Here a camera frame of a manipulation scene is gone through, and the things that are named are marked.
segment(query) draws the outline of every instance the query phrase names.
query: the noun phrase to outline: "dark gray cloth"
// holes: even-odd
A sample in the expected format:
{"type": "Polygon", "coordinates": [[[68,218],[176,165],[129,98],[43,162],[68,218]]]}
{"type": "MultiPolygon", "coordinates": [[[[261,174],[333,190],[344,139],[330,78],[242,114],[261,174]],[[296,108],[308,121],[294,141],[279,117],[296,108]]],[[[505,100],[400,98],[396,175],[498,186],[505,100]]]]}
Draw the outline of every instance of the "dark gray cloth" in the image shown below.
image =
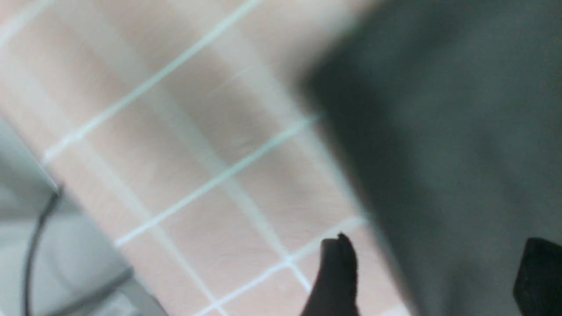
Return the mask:
{"type": "Polygon", "coordinates": [[[519,315],[562,243],[561,51],[561,0],[395,0],[307,82],[420,315],[519,315]]]}

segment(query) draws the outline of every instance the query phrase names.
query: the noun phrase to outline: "grout line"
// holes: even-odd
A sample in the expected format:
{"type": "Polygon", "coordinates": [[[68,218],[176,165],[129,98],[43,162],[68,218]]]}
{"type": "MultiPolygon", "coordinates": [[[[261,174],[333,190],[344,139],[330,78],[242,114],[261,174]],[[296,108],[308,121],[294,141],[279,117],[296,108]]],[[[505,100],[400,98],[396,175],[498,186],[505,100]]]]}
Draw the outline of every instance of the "grout line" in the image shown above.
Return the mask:
{"type": "MultiPolygon", "coordinates": [[[[105,20],[105,17],[97,11],[93,3],[88,0],[83,0],[80,5],[74,7],[60,7],[56,10],[56,13],[65,23],[72,26],[85,42],[103,58],[108,66],[116,70],[121,80],[129,83],[131,86],[135,86],[137,85],[136,82],[138,78],[150,77],[151,72],[148,66],[137,56],[132,47],[119,40],[119,32],[105,20]],[[91,25],[97,25],[98,27],[93,29],[91,25]]],[[[241,73],[236,74],[233,78],[229,78],[221,86],[215,88],[215,90],[228,85],[248,71],[249,69],[245,69],[241,73]]],[[[166,122],[178,138],[195,153],[200,163],[212,174],[217,174],[226,169],[226,164],[218,157],[216,151],[201,133],[197,124],[178,106],[179,102],[165,87],[162,87],[161,84],[156,84],[155,89],[152,89],[144,95],[144,100],[148,103],[151,110],[159,116],[162,121],[166,122]]],[[[259,208],[253,203],[253,200],[244,189],[240,187],[237,181],[232,179],[226,184],[223,184],[223,189],[239,204],[240,209],[244,211],[245,215],[250,217],[250,220],[253,221],[252,224],[258,226],[259,231],[264,235],[269,244],[272,245],[274,250],[276,250],[283,259],[287,257],[287,249],[282,245],[272,227],[267,223],[265,217],[260,216],[259,208]],[[244,205],[244,203],[239,202],[240,199],[242,201],[248,201],[249,203],[244,205]]],[[[174,253],[174,255],[179,258],[178,260],[182,260],[181,255],[178,253],[174,253]]],[[[294,264],[290,267],[295,277],[300,280],[304,288],[310,291],[311,286],[306,277],[294,264]]]]}
{"type": "MultiPolygon", "coordinates": [[[[0,57],[7,57],[10,58],[9,52],[2,52],[0,57]]],[[[72,127],[71,123],[69,122],[68,118],[59,111],[57,104],[51,100],[43,91],[43,88],[40,86],[39,83],[34,80],[34,78],[27,74],[23,65],[20,65],[17,60],[10,60],[7,59],[8,62],[2,63],[0,65],[11,66],[10,69],[17,69],[16,72],[18,76],[16,77],[17,81],[15,82],[15,86],[9,86],[12,88],[14,92],[16,92],[17,96],[28,98],[22,100],[24,104],[28,104],[29,101],[33,101],[33,98],[40,97],[42,98],[42,104],[47,105],[51,109],[46,110],[46,112],[50,114],[54,114],[57,116],[58,120],[60,121],[61,125],[66,127],[72,127]],[[17,83],[20,84],[22,87],[26,87],[26,90],[18,90],[17,83]]],[[[48,120],[49,116],[42,116],[43,120],[48,120]]],[[[100,155],[95,151],[94,148],[88,142],[82,142],[83,147],[78,148],[76,150],[77,157],[86,165],[87,168],[94,169],[96,172],[92,173],[94,177],[97,177],[99,180],[102,181],[103,185],[108,188],[110,191],[114,192],[123,202],[123,204],[130,208],[134,215],[137,215],[140,218],[149,219],[150,212],[144,206],[144,204],[139,200],[139,198],[130,190],[130,188],[123,183],[123,181],[119,178],[119,176],[111,169],[107,162],[100,157],[100,155]]],[[[185,270],[185,272],[191,277],[191,279],[195,282],[195,284],[199,287],[201,292],[209,299],[211,303],[216,301],[215,296],[206,286],[202,278],[197,274],[197,272],[193,269],[187,259],[183,258],[180,251],[178,250],[177,246],[173,243],[173,241],[166,235],[164,230],[160,227],[156,227],[155,233],[157,234],[157,240],[163,247],[167,248],[168,252],[172,254],[174,259],[178,261],[180,266],[185,270]]],[[[222,316],[228,316],[222,308],[217,308],[219,313],[222,316]]]]}
{"type": "MultiPolygon", "coordinates": [[[[187,258],[181,254],[174,241],[167,236],[166,232],[160,226],[156,226],[156,233],[159,235],[158,239],[160,244],[167,249],[168,253],[172,254],[174,259],[187,272],[187,274],[199,287],[201,292],[203,292],[203,294],[207,297],[207,299],[209,299],[211,304],[216,304],[217,299],[215,295],[211,292],[209,287],[207,287],[207,284],[205,283],[203,278],[199,276],[199,274],[197,273],[195,268],[191,265],[191,263],[189,263],[189,260],[187,260],[187,258]]],[[[217,306],[216,309],[222,316],[228,316],[228,313],[222,307],[217,306]]]]}
{"type": "Polygon", "coordinates": [[[142,94],[147,92],[151,89],[154,85],[160,82],[165,76],[170,74],[172,71],[177,69],[180,65],[182,65],[186,60],[190,59],[200,50],[205,48],[207,45],[212,43],[217,37],[219,37],[222,33],[228,30],[232,25],[234,25],[237,21],[241,18],[245,17],[248,13],[250,13],[258,4],[261,3],[263,0],[249,0],[238,7],[233,13],[231,13],[226,19],[220,21],[215,27],[210,30],[203,38],[201,38],[197,43],[193,46],[185,50],[178,58],[173,60],[171,63],[166,65],[163,69],[157,72],[154,76],[150,79],[146,80],[144,83],[136,87],[132,92],[127,94],[121,100],[117,101],[113,105],[111,105],[107,110],[100,113],[96,117],[94,117],[90,122],[85,125],[82,125],[78,130],[69,133],[68,135],[64,136],[56,145],[51,146],[49,149],[45,151],[42,164],[45,165],[56,156],[58,156],[65,148],[74,143],[79,141],[84,136],[86,136],[89,132],[96,129],[106,120],[112,118],[116,113],[130,105],[133,101],[135,101],[138,97],[142,94]]]}
{"type": "MultiPolygon", "coordinates": [[[[255,204],[250,195],[240,186],[236,180],[232,181],[232,185],[227,183],[226,190],[238,207],[249,217],[252,224],[261,233],[263,238],[270,244],[270,246],[277,252],[283,260],[290,257],[289,251],[283,245],[279,236],[275,233],[273,227],[269,224],[267,217],[261,212],[260,208],[255,204]]],[[[310,292],[312,286],[308,279],[302,274],[299,268],[291,262],[288,262],[288,267],[293,272],[297,280],[302,284],[307,292],[310,292]]]]}
{"type": "Polygon", "coordinates": [[[225,182],[228,178],[232,177],[233,175],[237,174],[238,172],[240,172],[244,168],[248,167],[252,162],[262,158],[264,155],[266,155],[272,149],[281,145],[282,143],[284,143],[289,138],[295,136],[296,134],[298,134],[299,132],[304,130],[306,127],[308,127],[310,124],[313,124],[314,122],[318,121],[319,118],[320,118],[320,116],[316,115],[316,116],[313,116],[310,119],[303,120],[303,121],[295,124],[294,126],[288,128],[287,130],[285,130],[281,134],[278,134],[277,136],[273,137],[272,139],[270,139],[270,141],[265,143],[262,147],[260,147],[255,152],[248,155],[246,158],[242,159],[240,162],[236,163],[232,167],[223,171],[217,177],[215,177],[212,180],[210,180],[209,182],[205,183],[204,185],[202,185],[201,187],[199,187],[198,189],[193,191],[191,194],[189,194],[185,198],[181,199],[179,202],[177,202],[176,204],[174,204],[173,206],[171,206],[170,208],[168,208],[164,212],[158,214],[157,216],[155,216],[151,220],[142,224],[140,227],[134,229],[133,231],[126,234],[122,238],[118,239],[115,242],[115,246],[121,247],[122,245],[131,241],[133,238],[135,238],[139,234],[146,231],[147,229],[153,227],[154,225],[157,225],[159,222],[168,218],[169,216],[171,216],[172,214],[177,212],[179,209],[183,208],[185,205],[188,205],[193,200],[197,199],[198,197],[200,197],[203,194],[207,193],[208,191],[212,190],[216,186],[225,182]]]}
{"type": "Polygon", "coordinates": [[[230,294],[227,294],[222,299],[220,299],[216,303],[211,304],[208,307],[202,309],[200,312],[196,313],[194,316],[203,316],[206,313],[223,306],[224,304],[232,301],[233,299],[240,296],[244,292],[256,287],[259,284],[261,284],[263,281],[265,281],[268,278],[270,278],[271,276],[273,276],[273,274],[275,274],[276,272],[278,272],[278,271],[280,271],[284,268],[289,268],[290,264],[294,264],[295,261],[298,261],[298,260],[304,258],[306,255],[312,254],[315,250],[319,249],[319,247],[320,247],[319,245],[320,245],[320,242],[321,242],[322,239],[328,238],[328,237],[334,237],[337,233],[339,233],[341,231],[345,231],[346,233],[351,233],[352,231],[354,231],[355,229],[357,229],[358,227],[360,227],[364,223],[365,223],[365,220],[363,218],[351,218],[351,219],[344,220],[344,221],[340,222],[339,224],[336,224],[334,227],[330,228],[329,230],[327,230],[326,232],[324,232],[320,236],[317,236],[312,241],[307,243],[305,246],[300,248],[293,255],[290,255],[289,257],[287,257],[285,259],[285,261],[269,268],[259,277],[257,277],[254,280],[246,283],[245,285],[243,285],[239,289],[234,290],[230,294]]]}
{"type": "Polygon", "coordinates": [[[16,36],[33,19],[45,11],[55,0],[37,0],[27,5],[17,16],[0,25],[0,48],[16,36]]]}

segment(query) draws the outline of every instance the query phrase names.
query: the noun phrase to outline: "pink tile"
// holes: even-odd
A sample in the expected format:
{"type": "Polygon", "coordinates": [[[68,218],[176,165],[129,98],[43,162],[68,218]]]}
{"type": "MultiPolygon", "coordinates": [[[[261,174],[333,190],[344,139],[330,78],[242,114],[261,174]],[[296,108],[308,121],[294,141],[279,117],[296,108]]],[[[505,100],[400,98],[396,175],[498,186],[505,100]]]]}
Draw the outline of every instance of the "pink tile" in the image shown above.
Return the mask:
{"type": "Polygon", "coordinates": [[[30,2],[30,0],[3,0],[0,2],[0,24],[13,19],[30,2]]]}
{"type": "Polygon", "coordinates": [[[111,240],[117,240],[140,226],[141,221],[98,179],[98,172],[88,164],[82,144],[65,151],[51,162],[54,176],[61,180],[111,240]]]}
{"type": "MultiPolygon", "coordinates": [[[[217,39],[233,47],[229,34],[217,39]]],[[[217,154],[232,165],[254,152],[283,130],[264,99],[250,91],[251,69],[232,69],[216,54],[204,49],[164,80],[164,84],[196,122],[217,154]]]]}
{"type": "Polygon", "coordinates": [[[30,145],[32,150],[40,156],[52,144],[56,143],[62,133],[56,133],[46,126],[41,118],[37,117],[30,107],[18,100],[5,86],[0,84],[0,111],[1,115],[13,125],[22,138],[30,145]]]}
{"type": "Polygon", "coordinates": [[[154,214],[210,180],[187,145],[142,99],[106,121],[88,139],[154,214]]]}
{"type": "Polygon", "coordinates": [[[238,179],[289,251],[356,216],[349,199],[294,139],[250,165],[238,179]]]}
{"type": "Polygon", "coordinates": [[[300,78],[329,43],[325,30],[297,0],[265,1],[239,27],[285,83],[300,78]]]}
{"type": "Polygon", "coordinates": [[[75,124],[82,124],[129,92],[112,70],[51,11],[8,45],[75,124]]]}
{"type": "Polygon", "coordinates": [[[220,17],[205,1],[191,0],[179,10],[172,1],[93,0],[153,71],[159,71],[191,47],[220,17]]]}
{"type": "Polygon", "coordinates": [[[162,227],[219,298],[280,261],[249,219],[220,189],[190,203],[162,227]]]}
{"type": "Polygon", "coordinates": [[[192,315],[210,304],[187,272],[150,232],[126,244],[122,252],[170,316],[192,315]]]}
{"type": "Polygon", "coordinates": [[[210,312],[206,313],[204,316],[221,316],[221,313],[219,313],[218,310],[213,309],[210,312]]]}
{"type": "Polygon", "coordinates": [[[246,0],[216,0],[215,2],[225,14],[230,14],[240,8],[246,0]]]}
{"type": "Polygon", "coordinates": [[[225,304],[230,316],[295,316],[302,312],[307,292],[288,269],[225,304]]]}
{"type": "MultiPolygon", "coordinates": [[[[360,314],[379,315],[399,304],[401,299],[388,274],[386,263],[382,260],[382,254],[370,235],[369,228],[361,227],[348,236],[357,252],[359,267],[357,305],[360,314]]],[[[313,283],[320,267],[320,245],[317,251],[304,257],[297,265],[313,283]]]]}

